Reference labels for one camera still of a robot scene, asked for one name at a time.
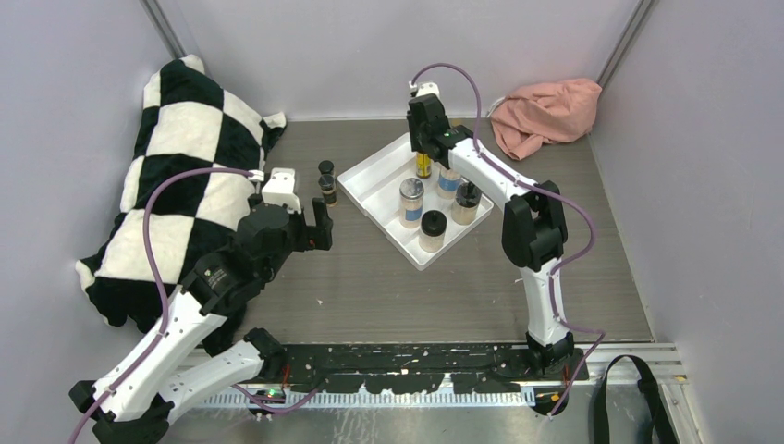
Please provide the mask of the yellow oil bottle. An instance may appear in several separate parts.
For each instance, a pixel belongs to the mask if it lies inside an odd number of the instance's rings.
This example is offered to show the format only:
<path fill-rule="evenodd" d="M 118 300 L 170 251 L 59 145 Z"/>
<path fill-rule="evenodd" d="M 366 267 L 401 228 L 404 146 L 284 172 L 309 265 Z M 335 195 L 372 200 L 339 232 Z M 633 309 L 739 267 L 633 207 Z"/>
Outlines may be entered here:
<path fill-rule="evenodd" d="M 429 179 L 431 177 L 432 163 L 427 154 L 416 154 L 415 172 L 419 179 Z"/>

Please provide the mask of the silver lid jar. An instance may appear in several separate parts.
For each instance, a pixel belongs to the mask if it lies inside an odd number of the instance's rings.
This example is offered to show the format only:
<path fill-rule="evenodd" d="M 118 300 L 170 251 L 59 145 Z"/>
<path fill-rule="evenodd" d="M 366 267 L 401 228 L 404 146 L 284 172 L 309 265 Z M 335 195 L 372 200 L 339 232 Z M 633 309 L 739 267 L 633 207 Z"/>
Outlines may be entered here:
<path fill-rule="evenodd" d="M 442 199 L 453 200 L 461 184 L 461 174 L 441 166 L 438 169 L 436 192 Z"/>
<path fill-rule="evenodd" d="M 424 184 L 420 179 L 404 179 L 399 186 L 399 222 L 404 228 L 417 228 L 423 214 Z"/>

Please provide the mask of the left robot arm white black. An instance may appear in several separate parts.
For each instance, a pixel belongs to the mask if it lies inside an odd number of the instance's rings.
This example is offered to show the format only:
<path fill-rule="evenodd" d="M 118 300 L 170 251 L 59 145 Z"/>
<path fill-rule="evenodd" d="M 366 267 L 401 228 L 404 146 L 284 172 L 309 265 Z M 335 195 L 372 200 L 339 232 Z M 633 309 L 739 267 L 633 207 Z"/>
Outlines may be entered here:
<path fill-rule="evenodd" d="M 262 202 L 240 220 L 237 233 L 199 259 L 167 299 L 155 327 L 114 370 L 74 385 L 69 397 L 101 443 L 157 443 L 197 403 L 240 382 L 276 381 L 288 362 L 265 329 L 187 371 L 190 352 L 258 296 L 294 252 L 328 251 L 333 221 L 322 198 L 312 201 L 314 225 L 285 204 Z"/>

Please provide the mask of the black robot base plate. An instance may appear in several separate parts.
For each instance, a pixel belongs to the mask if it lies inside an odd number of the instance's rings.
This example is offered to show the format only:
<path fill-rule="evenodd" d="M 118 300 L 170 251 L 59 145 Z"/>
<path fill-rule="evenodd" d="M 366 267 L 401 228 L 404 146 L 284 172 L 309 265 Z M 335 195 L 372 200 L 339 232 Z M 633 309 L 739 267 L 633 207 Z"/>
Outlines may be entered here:
<path fill-rule="evenodd" d="M 323 393 L 434 393 L 446 386 L 457 394 L 511 393 L 523 382 L 560 386 L 576 374 L 583 352 L 577 349 L 561 364 L 543 368 L 524 344 L 397 343 L 288 344 L 273 369 L 256 383 L 287 384 L 291 389 Z"/>

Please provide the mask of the black cap jar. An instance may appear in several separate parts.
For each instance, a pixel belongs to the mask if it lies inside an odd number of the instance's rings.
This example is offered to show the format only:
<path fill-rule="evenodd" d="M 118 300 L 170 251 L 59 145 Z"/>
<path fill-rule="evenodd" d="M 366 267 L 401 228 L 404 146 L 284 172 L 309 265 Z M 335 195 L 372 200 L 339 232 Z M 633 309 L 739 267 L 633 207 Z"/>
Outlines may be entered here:
<path fill-rule="evenodd" d="M 456 224 L 468 226 L 476 218 L 482 191 L 472 182 L 461 183 L 452 204 L 451 215 Z"/>
<path fill-rule="evenodd" d="M 438 210 L 430 210 L 420 221 L 419 245 L 427 253 L 436 253 L 444 245 L 447 217 Z"/>

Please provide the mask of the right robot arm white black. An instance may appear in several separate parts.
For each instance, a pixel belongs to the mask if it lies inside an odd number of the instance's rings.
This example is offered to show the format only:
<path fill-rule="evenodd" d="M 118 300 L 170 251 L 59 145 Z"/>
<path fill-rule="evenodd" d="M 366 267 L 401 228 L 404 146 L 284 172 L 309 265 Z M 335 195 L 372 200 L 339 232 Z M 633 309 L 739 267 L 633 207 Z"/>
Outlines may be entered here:
<path fill-rule="evenodd" d="M 568 237 L 558 187 L 524 177 L 467 128 L 451 125 L 434 93 L 411 98 L 407 120 L 414 152 L 459 173 L 502 210 L 501 246 L 521 272 L 528 306 L 528 367 L 540 379 L 553 378 L 574 353 L 557 271 Z"/>

